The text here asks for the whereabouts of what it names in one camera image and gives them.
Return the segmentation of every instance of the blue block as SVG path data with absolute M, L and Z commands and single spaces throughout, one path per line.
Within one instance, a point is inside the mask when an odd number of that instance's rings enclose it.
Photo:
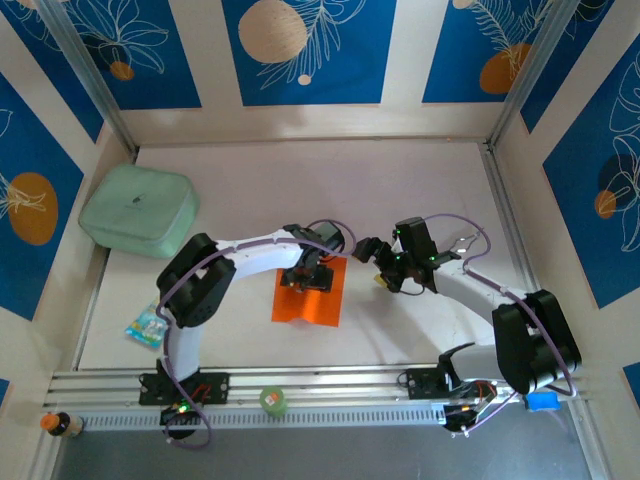
M 524 397 L 524 404 L 530 412 L 560 410 L 558 394 L 554 392 L 530 393 Z

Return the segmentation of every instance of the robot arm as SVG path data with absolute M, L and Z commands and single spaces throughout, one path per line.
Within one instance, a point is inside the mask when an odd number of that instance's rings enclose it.
M 167 302 L 165 313 L 173 323 L 168 354 L 178 381 L 199 369 L 199 352 L 204 323 L 218 310 L 229 285 L 249 275 L 272 269 L 285 269 L 282 282 L 304 290 L 329 291 L 333 272 L 320 260 L 325 252 L 309 245 L 286 243 L 283 240 L 308 240 L 335 250 L 344 245 L 340 230 L 324 223 L 315 230 L 288 225 L 276 232 L 238 242 L 212 241 L 206 234 L 194 236 L 171 261 L 157 280 L 161 297 L 198 262 L 215 252 L 229 249 L 231 253 L 209 262 L 203 270 L 191 276 Z M 252 248 L 244 250 L 242 246 Z
M 358 242 L 353 256 L 363 263 L 373 257 L 380 270 L 377 280 L 389 291 L 400 292 L 404 280 L 412 278 L 432 292 L 462 303 L 494 329 L 495 346 L 467 344 L 445 352 L 439 359 L 439 372 L 431 375 L 431 380 L 438 375 L 451 380 L 439 381 L 441 388 L 476 379 L 506 381 L 526 395 L 563 378 L 549 345 L 522 306 L 470 275 L 456 253 L 438 252 L 424 219 L 415 217 L 397 223 L 393 240 L 392 246 L 379 238 L 365 238 Z M 556 298 L 546 290 L 508 290 L 535 313 L 568 371 L 575 371 L 582 361 L 580 352 Z

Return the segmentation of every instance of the orange paper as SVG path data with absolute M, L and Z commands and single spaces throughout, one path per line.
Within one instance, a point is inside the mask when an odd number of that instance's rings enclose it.
M 280 279 L 283 270 L 278 270 L 271 321 L 286 323 L 296 318 L 303 318 L 316 325 L 338 327 L 344 279 L 347 274 L 347 259 L 336 257 L 331 260 L 329 267 L 333 270 L 333 284 L 329 293 L 317 290 L 298 292 L 295 288 L 282 287 Z

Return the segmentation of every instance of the orange circle pattern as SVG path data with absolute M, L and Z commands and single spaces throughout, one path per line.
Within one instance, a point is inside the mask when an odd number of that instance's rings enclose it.
M 595 207 L 601 218 L 611 218 L 616 213 L 616 196 L 609 190 L 601 191 L 596 197 Z
M 44 198 L 39 203 L 44 210 L 37 210 L 27 205 L 9 208 L 9 221 L 13 231 L 30 245 L 44 245 L 56 231 L 58 224 L 58 197 L 51 182 L 39 173 L 21 173 L 11 182 L 11 186 L 20 192 Z
M 135 75 L 133 68 L 131 68 L 129 64 L 120 61 L 113 62 L 109 67 L 109 71 L 111 75 L 123 82 L 133 80 L 133 76 Z
M 493 95 L 509 93 L 515 80 L 515 75 L 511 71 L 509 57 L 516 59 L 515 73 L 517 75 L 524 63 L 524 59 L 529 54 L 529 50 L 531 50 L 531 45 L 528 43 L 518 43 L 508 50 L 496 53 L 482 68 L 480 88 L 484 92 Z

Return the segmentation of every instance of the gray floor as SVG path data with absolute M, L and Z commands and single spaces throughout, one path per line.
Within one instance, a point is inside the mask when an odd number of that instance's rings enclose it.
M 160 433 L 85 433 L 65 440 L 61 480 L 589 479 L 568 409 L 521 404 L 452 439 L 441 427 L 219 430 L 206 451 L 168 446 Z

